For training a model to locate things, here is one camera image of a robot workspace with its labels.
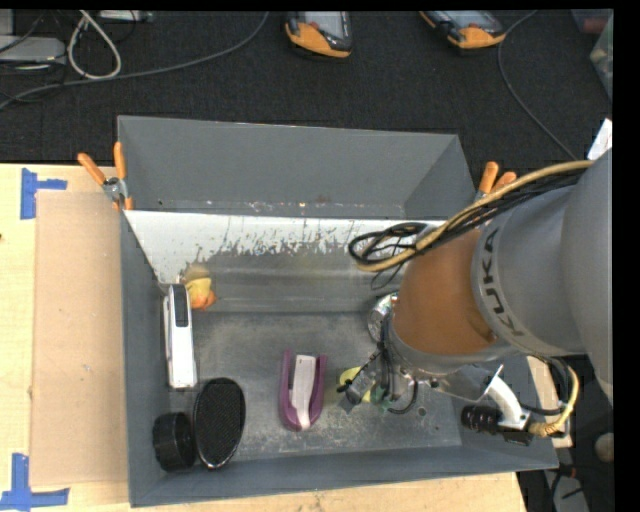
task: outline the blue tape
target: blue tape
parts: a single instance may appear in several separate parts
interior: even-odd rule
[[[31,492],[29,487],[29,457],[21,453],[11,456],[11,490],[3,491],[0,510],[30,512],[32,507],[57,507],[66,505],[69,489],[51,492]]]
[[[22,168],[22,192],[20,200],[20,218],[33,219],[36,216],[36,192],[40,189],[66,190],[65,180],[48,179],[38,181],[38,175],[26,167]]]

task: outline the gray tray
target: gray tray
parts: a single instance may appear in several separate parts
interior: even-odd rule
[[[437,223],[469,204],[474,189],[456,136],[127,116],[118,131],[136,202],[121,217],[132,505],[557,465],[549,440],[524,447],[466,430],[466,403],[424,386],[406,415],[339,406],[339,375],[375,349],[367,313],[401,279],[372,290],[346,245],[359,229]],[[200,383],[234,379],[247,417],[226,466],[165,473],[153,422],[169,411],[190,415],[199,388],[167,385],[158,284],[195,261],[211,270],[219,297],[193,316]],[[328,356],[323,412],[306,432],[278,417],[287,348]],[[505,361],[503,378],[536,402],[524,357]]]

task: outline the round black container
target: round black container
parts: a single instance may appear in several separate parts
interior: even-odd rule
[[[178,471],[193,466],[196,458],[191,424],[184,413],[167,413],[153,424],[153,448],[160,467]]]
[[[231,379],[213,379],[198,394],[193,410],[196,448],[209,469],[224,466],[236,452],[245,416],[244,394]]]

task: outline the yellow cable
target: yellow cable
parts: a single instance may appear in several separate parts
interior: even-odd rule
[[[386,270],[388,268],[399,265],[400,263],[411,258],[416,253],[420,252],[422,249],[424,249],[428,245],[435,242],[438,238],[440,238],[440,236],[445,231],[448,231],[454,228],[455,226],[457,226],[458,224],[460,224],[461,222],[464,222],[465,220],[467,220],[471,215],[476,213],[478,208],[481,208],[482,206],[485,206],[495,201],[496,199],[500,199],[501,197],[508,194],[509,192],[516,190],[522,187],[523,185],[531,183],[532,181],[538,180],[540,178],[544,178],[546,176],[551,176],[554,174],[562,174],[564,172],[575,171],[577,169],[584,169],[589,167],[591,164],[593,164],[593,161],[591,160],[578,160],[575,162],[565,162],[562,164],[551,165],[549,167],[544,167],[542,169],[531,172],[529,174],[525,174],[524,176],[512,181],[511,183],[503,186],[502,188],[488,193],[481,199],[478,199],[477,201],[472,203],[470,206],[467,206],[463,210],[454,214],[453,217],[447,220],[444,224],[441,224],[436,229],[429,231],[424,237],[422,237],[420,240],[416,242],[415,249],[413,248],[405,249],[404,251],[384,261],[373,262],[373,263],[358,263],[357,267],[358,269],[363,270],[365,272],[380,272],[382,270]]]
[[[539,437],[548,437],[550,435],[555,434],[556,432],[560,432],[562,426],[566,423],[567,418],[573,412],[573,408],[578,400],[578,389],[580,388],[580,380],[578,379],[578,374],[573,370],[573,368],[569,367],[569,373],[571,374],[571,396],[569,397],[569,402],[566,407],[558,416],[558,419],[551,422],[534,422],[529,425],[527,429],[531,434],[539,436]]]

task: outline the wooden table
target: wooden table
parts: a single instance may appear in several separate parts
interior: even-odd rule
[[[29,455],[30,449],[34,289],[38,284],[35,282],[34,261],[38,219],[37,216],[31,220],[20,219],[23,167],[36,172],[41,180],[67,180],[67,190],[60,191],[60,194],[99,190],[80,166],[0,164],[0,491],[11,487],[11,454],[20,452]],[[111,168],[102,169],[107,176],[115,175]],[[89,433],[77,432],[77,435]],[[52,510],[130,510],[126,481],[69,483],[68,487],[71,489],[68,505],[54,507]],[[33,490],[37,492],[58,488],[60,486],[34,487]],[[237,512],[526,511],[514,473],[251,497],[184,506],[159,506],[150,509]]]

